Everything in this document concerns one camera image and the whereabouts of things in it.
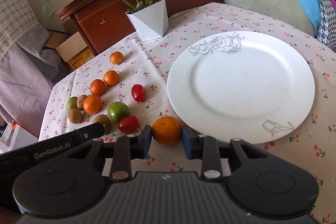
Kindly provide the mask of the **brown kiwi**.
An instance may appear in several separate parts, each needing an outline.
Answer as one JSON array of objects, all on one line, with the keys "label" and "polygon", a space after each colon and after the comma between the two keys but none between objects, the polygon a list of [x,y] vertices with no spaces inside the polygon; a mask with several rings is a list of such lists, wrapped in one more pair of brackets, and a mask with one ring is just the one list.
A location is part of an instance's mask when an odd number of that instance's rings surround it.
[{"label": "brown kiwi", "polygon": [[77,98],[76,106],[80,111],[84,110],[83,103],[85,99],[87,98],[87,95],[83,94]]},{"label": "brown kiwi", "polygon": [[100,114],[93,118],[92,123],[99,122],[104,127],[104,134],[107,135],[111,128],[111,121],[107,115]]},{"label": "brown kiwi", "polygon": [[82,122],[83,115],[79,109],[72,108],[67,111],[68,120],[73,124],[79,124]]}]

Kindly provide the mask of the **red cherry tomato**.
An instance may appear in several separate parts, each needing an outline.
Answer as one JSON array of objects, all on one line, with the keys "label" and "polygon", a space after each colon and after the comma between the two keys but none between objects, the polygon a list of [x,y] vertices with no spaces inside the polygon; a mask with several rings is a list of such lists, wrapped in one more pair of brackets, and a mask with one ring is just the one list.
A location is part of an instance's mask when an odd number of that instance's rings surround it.
[{"label": "red cherry tomato", "polygon": [[131,96],[136,102],[143,102],[146,100],[146,91],[141,84],[135,84],[131,88]]},{"label": "red cherry tomato", "polygon": [[128,116],[118,123],[118,130],[124,134],[130,134],[139,128],[139,121],[136,116]]}]

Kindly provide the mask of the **small far orange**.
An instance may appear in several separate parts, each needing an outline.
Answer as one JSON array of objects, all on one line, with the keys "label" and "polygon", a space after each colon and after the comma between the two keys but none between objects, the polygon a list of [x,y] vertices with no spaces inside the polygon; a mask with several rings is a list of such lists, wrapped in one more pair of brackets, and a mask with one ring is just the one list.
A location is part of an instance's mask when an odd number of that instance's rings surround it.
[{"label": "small far orange", "polygon": [[113,65],[121,64],[124,60],[124,55],[120,51],[110,54],[109,61]]}]

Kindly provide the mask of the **cherry print tablecloth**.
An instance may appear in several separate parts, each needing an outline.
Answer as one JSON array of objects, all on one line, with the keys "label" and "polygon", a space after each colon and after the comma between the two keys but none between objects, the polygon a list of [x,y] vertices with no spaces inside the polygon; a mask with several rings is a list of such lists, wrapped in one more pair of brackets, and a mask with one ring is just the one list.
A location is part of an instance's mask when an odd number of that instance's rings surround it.
[{"label": "cherry print tablecloth", "polygon": [[335,53],[312,36],[255,12],[209,3],[172,17],[165,36],[132,33],[52,89],[39,138],[78,129],[67,102],[90,94],[108,71],[119,76],[101,96],[138,119],[136,133],[177,119],[228,142],[240,138],[307,170],[318,184],[312,216],[335,223]]}]

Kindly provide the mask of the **green round fruit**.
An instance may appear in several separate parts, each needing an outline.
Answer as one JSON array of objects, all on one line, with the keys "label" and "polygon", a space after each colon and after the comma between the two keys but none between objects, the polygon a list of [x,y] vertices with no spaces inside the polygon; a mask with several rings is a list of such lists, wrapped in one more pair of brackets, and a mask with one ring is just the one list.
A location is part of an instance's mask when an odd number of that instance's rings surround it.
[{"label": "green round fruit", "polygon": [[128,116],[130,116],[130,110],[123,102],[112,102],[108,106],[108,117],[112,122],[118,123]]}]

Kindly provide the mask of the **cardboard box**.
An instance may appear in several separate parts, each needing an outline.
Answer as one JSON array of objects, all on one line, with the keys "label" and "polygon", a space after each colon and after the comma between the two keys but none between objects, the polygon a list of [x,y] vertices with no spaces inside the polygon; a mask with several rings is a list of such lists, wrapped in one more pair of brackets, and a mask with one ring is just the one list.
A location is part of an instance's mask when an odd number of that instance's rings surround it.
[{"label": "cardboard box", "polygon": [[44,47],[56,50],[70,68],[76,70],[95,56],[71,19],[66,20],[63,27],[65,31],[48,29],[51,36]]}]

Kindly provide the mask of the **houndstooth sofa cover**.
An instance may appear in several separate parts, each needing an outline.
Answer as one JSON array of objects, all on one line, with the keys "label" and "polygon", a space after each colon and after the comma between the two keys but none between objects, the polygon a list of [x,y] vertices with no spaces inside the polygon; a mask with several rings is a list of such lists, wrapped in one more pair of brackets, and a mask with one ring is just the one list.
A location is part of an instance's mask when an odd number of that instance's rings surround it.
[{"label": "houndstooth sofa cover", "polygon": [[320,23],[317,40],[329,48],[335,48],[335,8],[330,0],[320,0]]}]

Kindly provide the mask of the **large orange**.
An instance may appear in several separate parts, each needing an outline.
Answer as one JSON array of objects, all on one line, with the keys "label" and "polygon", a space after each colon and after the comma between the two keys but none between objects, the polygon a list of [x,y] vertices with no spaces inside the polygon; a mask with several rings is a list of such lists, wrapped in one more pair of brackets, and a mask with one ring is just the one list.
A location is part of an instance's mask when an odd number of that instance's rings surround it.
[{"label": "large orange", "polygon": [[101,98],[94,94],[87,96],[83,102],[83,109],[89,115],[98,113],[101,107],[102,107]]}]

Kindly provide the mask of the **white geometric plant pot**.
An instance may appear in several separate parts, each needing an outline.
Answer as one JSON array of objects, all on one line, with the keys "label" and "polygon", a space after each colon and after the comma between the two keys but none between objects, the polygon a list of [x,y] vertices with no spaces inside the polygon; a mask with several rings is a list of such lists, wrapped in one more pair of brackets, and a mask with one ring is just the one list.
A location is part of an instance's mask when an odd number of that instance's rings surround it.
[{"label": "white geometric plant pot", "polygon": [[169,28],[166,0],[158,0],[126,16],[143,42],[163,38]]}]

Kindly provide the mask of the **orange pair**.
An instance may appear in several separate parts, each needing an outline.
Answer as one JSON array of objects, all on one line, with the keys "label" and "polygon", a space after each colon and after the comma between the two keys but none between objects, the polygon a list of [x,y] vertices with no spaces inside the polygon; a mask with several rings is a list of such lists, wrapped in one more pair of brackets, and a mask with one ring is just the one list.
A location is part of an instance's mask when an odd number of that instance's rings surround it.
[{"label": "orange pair", "polygon": [[90,92],[93,95],[101,96],[105,93],[106,85],[103,80],[95,79],[90,84]]},{"label": "orange pair", "polygon": [[119,83],[119,74],[116,71],[107,71],[103,77],[104,83],[108,86],[115,86]]}]

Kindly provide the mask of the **white floral plate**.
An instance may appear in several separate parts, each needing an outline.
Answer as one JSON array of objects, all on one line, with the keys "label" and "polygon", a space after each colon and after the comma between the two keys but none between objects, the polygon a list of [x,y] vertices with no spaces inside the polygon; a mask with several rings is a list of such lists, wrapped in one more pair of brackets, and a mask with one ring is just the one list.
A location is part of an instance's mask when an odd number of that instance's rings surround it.
[{"label": "white floral plate", "polygon": [[202,38],[174,61],[167,95],[195,131],[267,143],[297,129],[315,97],[313,73],[288,43],[252,31]]}]

